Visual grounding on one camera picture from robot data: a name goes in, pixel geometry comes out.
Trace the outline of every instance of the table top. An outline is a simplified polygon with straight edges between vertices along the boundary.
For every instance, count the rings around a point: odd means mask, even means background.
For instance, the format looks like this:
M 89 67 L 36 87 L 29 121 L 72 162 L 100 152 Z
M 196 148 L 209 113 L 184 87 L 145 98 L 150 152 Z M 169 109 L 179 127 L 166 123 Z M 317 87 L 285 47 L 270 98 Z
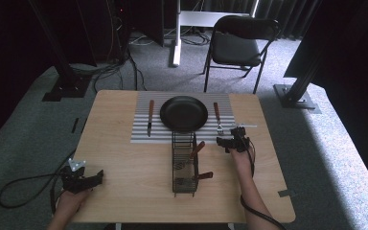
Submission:
M 214 177 L 200 180 L 194 196 L 174 197 L 172 144 L 131 141 L 138 95 L 118 90 L 97 94 L 74 159 L 86 160 L 85 176 L 103 170 L 103 184 L 73 221 L 245 222 L 231 156 L 217 144 L 207 143 L 198 154 L 199 173 L 213 172 Z M 289 196 L 279 195 L 287 186 L 259 99 L 251 94 L 228 97 L 237 123 L 257 125 L 245 129 L 256 148 L 254 180 L 264 203 L 280 222 L 294 221 Z

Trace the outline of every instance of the black plate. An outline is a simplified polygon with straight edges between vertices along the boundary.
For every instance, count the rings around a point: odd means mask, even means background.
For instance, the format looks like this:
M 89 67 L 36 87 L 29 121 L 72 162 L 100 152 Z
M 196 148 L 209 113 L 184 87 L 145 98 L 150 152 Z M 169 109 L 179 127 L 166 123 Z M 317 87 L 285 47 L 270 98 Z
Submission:
M 208 110 L 198 99 L 177 96 L 168 99 L 160 109 L 162 123 L 173 131 L 191 132 L 203 127 L 208 120 Z

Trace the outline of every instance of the human arm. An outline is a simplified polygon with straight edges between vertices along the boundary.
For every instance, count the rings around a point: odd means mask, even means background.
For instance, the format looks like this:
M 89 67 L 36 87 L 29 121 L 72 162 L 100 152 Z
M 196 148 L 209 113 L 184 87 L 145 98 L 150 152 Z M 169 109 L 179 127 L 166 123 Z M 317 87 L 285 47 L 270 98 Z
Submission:
M 241 185 L 241 195 L 245 204 L 256 211 L 271 217 L 271 214 L 265 206 L 265 203 L 263 202 L 262 197 L 260 196 L 256 184 L 253 180 L 251 162 L 249 160 L 249 155 L 247 151 L 237 152 L 235 149 L 229 149 L 229 151 L 231 152 L 232 158 L 235 163 L 235 169 Z M 254 160 L 255 152 L 253 151 L 253 148 L 249 148 L 249 152 L 251 154 L 250 158 Z M 244 210 L 244 214 L 246 217 L 248 230 L 279 229 L 273 223 L 267 221 L 266 219 L 260 218 L 247 210 Z
M 47 227 L 47 230 L 65 229 L 71 218 L 88 198 L 91 190 L 85 190 L 77 194 L 65 191 L 59 198 L 56 212 Z

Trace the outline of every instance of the wooden handle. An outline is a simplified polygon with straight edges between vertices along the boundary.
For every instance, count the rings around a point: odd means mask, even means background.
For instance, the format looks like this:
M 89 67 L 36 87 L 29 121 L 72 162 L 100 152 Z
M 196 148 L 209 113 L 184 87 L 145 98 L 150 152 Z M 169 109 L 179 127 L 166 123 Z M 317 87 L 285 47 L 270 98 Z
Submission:
M 218 103 L 214 103 L 214 110 L 215 110 L 215 115 L 217 116 L 217 120 L 220 121 Z
M 206 172 L 206 173 L 203 173 L 203 174 L 199 174 L 195 179 L 208 179 L 208 178 L 212 178 L 214 176 L 214 173 L 213 172 Z
M 190 159 L 193 159 L 195 156 L 196 156 L 196 154 L 200 151 L 200 150 L 202 150 L 202 148 L 204 148 L 204 146 L 205 146 L 205 142 L 204 141 L 201 141 L 196 147 L 195 147 L 195 149 L 193 150 L 193 152 L 191 152 L 191 154 L 190 154 Z
M 154 100 L 150 100 L 150 105 L 149 105 L 149 122 L 151 122 L 151 118 L 153 117 L 153 108 L 154 108 Z

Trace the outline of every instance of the striped placemat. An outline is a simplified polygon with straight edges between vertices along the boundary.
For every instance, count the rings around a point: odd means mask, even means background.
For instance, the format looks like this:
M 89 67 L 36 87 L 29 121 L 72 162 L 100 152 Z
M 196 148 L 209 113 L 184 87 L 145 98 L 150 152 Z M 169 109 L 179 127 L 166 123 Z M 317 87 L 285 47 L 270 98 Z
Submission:
M 225 134 L 229 133 L 229 128 L 235 122 L 231 103 L 227 94 L 206 94 L 206 93 L 180 93 L 180 92 L 139 92 L 136 111 L 134 114 L 133 128 L 130 143 L 171 143 L 172 132 L 164 126 L 160 120 L 160 108 L 165 101 L 175 96 L 190 96 L 200 100 L 208 110 L 208 120 L 206 124 L 196 131 L 198 142 L 217 142 L 218 122 L 215 116 L 214 103 L 218 103 L 220 123 Z M 153 117 L 151 123 L 151 136 L 148 137 L 149 103 L 154 100 Z

